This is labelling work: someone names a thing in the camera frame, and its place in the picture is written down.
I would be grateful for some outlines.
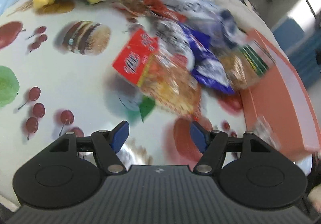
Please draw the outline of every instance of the snack package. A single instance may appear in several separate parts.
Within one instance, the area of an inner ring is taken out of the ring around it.
[[[177,53],[189,57],[190,53],[193,53],[193,57],[187,59],[186,67],[188,70],[192,70],[192,76],[199,83],[225,94],[234,93],[222,64],[210,50],[204,48],[200,43],[201,41],[208,45],[209,37],[207,35],[168,20],[158,21],[156,35],[167,43],[167,50],[171,54]],[[193,66],[189,62],[191,59],[193,59]]]
[[[141,0],[116,0],[112,6],[133,16],[148,15],[149,9]]]
[[[188,43],[188,38],[179,24],[170,20],[159,20],[156,24],[156,35],[161,50],[173,55],[172,60],[183,68],[191,71],[195,58]]]
[[[171,54],[157,51],[155,38],[139,29],[113,62],[115,70],[161,107],[179,115],[199,111],[201,88]]]
[[[144,4],[158,16],[184,23],[186,16],[168,9],[161,0],[144,0]]]
[[[275,62],[269,52],[256,41],[219,57],[234,90],[246,89],[255,83]]]
[[[264,140],[268,145],[272,146],[276,150],[281,149],[280,142],[273,132],[271,126],[266,121],[264,116],[259,116],[251,130],[257,137]]]
[[[157,49],[157,40],[143,29],[138,29],[114,60],[113,68],[130,83],[140,87],[149,69],[150,57]]]
[[[178,115],[198,113],[200,85],[189,71],[176,65],[162,52],[152,56],[141,90],[153,97],[158,105]]]

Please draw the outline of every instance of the food packaging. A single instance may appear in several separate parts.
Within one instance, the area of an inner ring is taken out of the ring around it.
[[[149,155],[146,148],[135,144],[135,139],[126,141],[116,154],[125,168],[129,170],[131,165],[152,165],[153,157]]]
[[[189,71],[176,65],[161,52],[152,56],[141,86],[162,108],[179,115],[198,113],[201,87]]]
[[[174,10],[187,17],[192,29],[209,35],[215,48],[233,48],[242,42],[241,32],[227,9],[200,0],[194,4],[182,3]]]
[[[256,84],[275,65],[270,53],[256,41],[229,51],[219,57],[234,90],[246,89]]]
[[[160,0],[144,0],[144,5],[148,6],[158,16],[182,23],[186,21],[186,16],[168,9]]]
[[[200,43],[201,41],[203,44],[209,45],[207,35],[170,20],[157,22],[156,35],[166,43],[164,48],[168,52],[179,55],[178,60],[185,59],[185,67],[192,71],[192,76],[199,83],[225,94],[234,93],[219,60]],[[173,59],[173,61],[180,64],[177,59]]]
[[[158,51],[155,38],[139,29],[113,62],[115,70],[144,95],[179,115],[199,113],[201,88],[188,70]]]
[[[157,40],[138,29],[113,62],[113,68],[131,84],[140,87],[148,72]]]
[[[112,3],[112,6],[125,10],[132,16],[148,15],[149,9],[141,0],[116,0]]]

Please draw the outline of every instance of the metal screw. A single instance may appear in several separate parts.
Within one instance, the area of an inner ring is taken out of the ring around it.
[[[196,167],[196,170],[200,173],[209,173],[212,171],[212,167],[207,164],[201,164]]]
[[[118,165],[118,164],[113,164],[113,165],[108,166],[107,169],[108,169],[109,172],[119,173],[119,172],[123,171],[124,167],[121,166],[121,165]]]

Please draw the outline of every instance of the clear plastic wrapper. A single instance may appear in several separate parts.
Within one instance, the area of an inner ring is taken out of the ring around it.
[[[161,0],[144,0],[144,4],[158,16],[175,20],[177,22],[186,21],[186,16],[168,9]]]
[[[148,15],[149,9],[142,0],[116,0],[113,7],[125,10],[133,16]]]
[[[192,76],[199,83],[225,94],[234,93],[222,64],[203,46],[209,45],[207,35],[168,20],[158,21],[156,34],[167,44],[170,53],[176,53],[187,59],[186,68],[192,70]]]
[[[233,48],[240,43],[239,29],[227,9],[199,0],[182,3],[174,10],[188,18],[187,24],[190,27],[209,35],[213,47]]]
[[[161,107],[179,115],[199,112],[201,87],[189,71],[158,52],[152,56],[141,90]]]
[[[268,145],[272,146],[276,150],[280,150],[280,142],[277,139],[277,136],[273,132],[271,126],[266,121],[264,116],[259,116],[251,130],[257,137],[261,138]]]
[[[246,89],[256,84],[275,65],[274,59],[256,41],[240,46],[219,57],[227,78],[234,90]]]
[[[117,157],[124,164],[127,170],[131,165],[152,165],[153,157],[147,154],[142,146],[136,146],[135,139],[126,141],[121,147]]]

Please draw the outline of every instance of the orange plastic box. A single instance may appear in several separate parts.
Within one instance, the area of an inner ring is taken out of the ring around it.
[[[308,93],[295,68],[257,30],[248,33],[270,52],[276,65],[241,98],[247,129],[263,115],[279,141],[280,152],[292,161],[320,150],[321,133]]]

